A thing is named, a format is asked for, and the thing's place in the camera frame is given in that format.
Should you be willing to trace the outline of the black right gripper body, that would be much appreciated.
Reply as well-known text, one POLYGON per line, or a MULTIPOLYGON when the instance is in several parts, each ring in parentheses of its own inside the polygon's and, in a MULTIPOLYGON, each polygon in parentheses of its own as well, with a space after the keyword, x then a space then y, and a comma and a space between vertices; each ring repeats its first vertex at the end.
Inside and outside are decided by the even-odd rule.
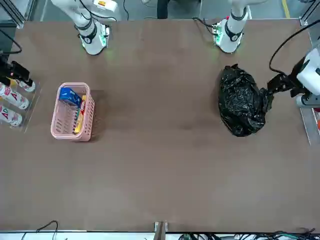
POLYGON ((12 62, 8 61, 8 56, 2 51, 0 52, 0 76, 1 77, 14 77, 15 67, 12 62))

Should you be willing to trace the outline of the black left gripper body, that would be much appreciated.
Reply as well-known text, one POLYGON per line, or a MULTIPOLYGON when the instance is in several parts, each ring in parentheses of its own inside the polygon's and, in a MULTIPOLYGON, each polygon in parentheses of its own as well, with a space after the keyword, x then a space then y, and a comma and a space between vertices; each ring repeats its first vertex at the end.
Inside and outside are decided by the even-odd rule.
POLYGON ((299 62, 293 67, 290 75, 289 81, 294 87, 302 87, 306 86, 308 82, 308 63, 309 60, 306 60, 304 56, 299 60, 299 62))

